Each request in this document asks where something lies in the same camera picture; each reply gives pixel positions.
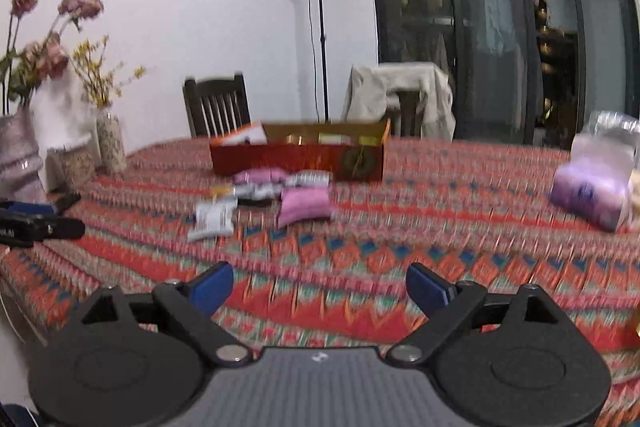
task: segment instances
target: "clear plastic bag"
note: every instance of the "clear plastic bag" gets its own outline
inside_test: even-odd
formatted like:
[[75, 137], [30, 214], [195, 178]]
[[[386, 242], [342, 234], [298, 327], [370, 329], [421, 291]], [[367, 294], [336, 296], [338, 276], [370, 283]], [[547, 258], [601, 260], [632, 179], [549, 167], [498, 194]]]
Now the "clear plastic bag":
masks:
[[623, 112], [593, 111], [589, 123], [582, 132], [597, 138], [608, 138], [631, 147], [634, 151], [634, 166], [640, 160], [640, 121]]

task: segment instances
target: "vase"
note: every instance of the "vase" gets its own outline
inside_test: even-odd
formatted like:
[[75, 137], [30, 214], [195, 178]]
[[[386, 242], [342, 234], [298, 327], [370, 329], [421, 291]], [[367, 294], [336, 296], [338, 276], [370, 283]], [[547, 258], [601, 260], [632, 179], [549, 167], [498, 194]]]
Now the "vase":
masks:
[[95, 177], [91, 136], [84, 138], [78, 144], [49, 149], [49, 155], [52, 156], [68, 190], [78, 190]]
[[0, 198], [47, 203], [38, 174], [42, 166], [29, 109], [0, 116]]
[[127, 157], [122, 145], [122, 132], [118, 117], [111, 112], [111, 107], [98, 109], [95, 120], [95, 133], [98, 137], [100, 159], [107, 172], [121, 172], [127, 168]]

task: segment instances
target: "chair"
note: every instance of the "chair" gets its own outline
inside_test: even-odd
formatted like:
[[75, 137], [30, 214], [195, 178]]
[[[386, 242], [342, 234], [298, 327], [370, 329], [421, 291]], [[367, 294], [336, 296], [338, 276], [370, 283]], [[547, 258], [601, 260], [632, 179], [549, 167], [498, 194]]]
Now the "chair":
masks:
[[391, 121], [392, 136], [420, 136], [423, 111], [418, 110], [420, 103], [419, 90], [396, 90], [389, 95], [398, 97], [399, 108], [388, 108], [382, 120]]
[[223, 136], [251, 123], [242, 73], [198, 82], [187, 78], [182, 91], [191, 136]]

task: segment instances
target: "white floor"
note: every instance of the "white floor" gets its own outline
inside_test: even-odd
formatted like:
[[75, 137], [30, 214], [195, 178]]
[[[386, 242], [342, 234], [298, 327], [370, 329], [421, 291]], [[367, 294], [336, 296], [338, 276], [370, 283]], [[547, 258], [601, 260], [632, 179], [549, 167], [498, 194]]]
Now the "white floor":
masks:
[[26, 343], [18, 339], [0, 305], [0, 402], [17, 403], [34, 410], [27, 388], [27, 367], [28, 357], [38, 349], [39, 341], [11, 298], [2, 293], [2, 299], [15, 328]]

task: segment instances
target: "patterned tablecloth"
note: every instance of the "patterned tablecloth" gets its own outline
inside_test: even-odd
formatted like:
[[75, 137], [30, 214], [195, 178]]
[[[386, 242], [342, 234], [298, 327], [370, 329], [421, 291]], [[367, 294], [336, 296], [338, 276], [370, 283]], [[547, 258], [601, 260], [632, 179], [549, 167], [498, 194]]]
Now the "patterned tablecloth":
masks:
[[419, 261], [451, 281], [491, 291], [543, 286], [604, 354], [614, 386], [600, 426], [640, 417], [640, 238], [599, 232], [551, 206], [564, 152], [516, 146], [393, 140], [381, 184], [338, 184], [331, 223], [273, 226], [274, 211], [240, 210], [233, 237], [186, 243], [193, 206], [210, 192], [206, 140], [158, 144], [123, 174], [96, 178], [69, 212], [79, 241], [13, 250], [0, 261], [24, 311], [46, 331], [101, 284], [148, 291], [188, 280], [218, 260], [236, 283], [215, 320], [246, 343], [394, 343], [424, 318], [407, 298]]

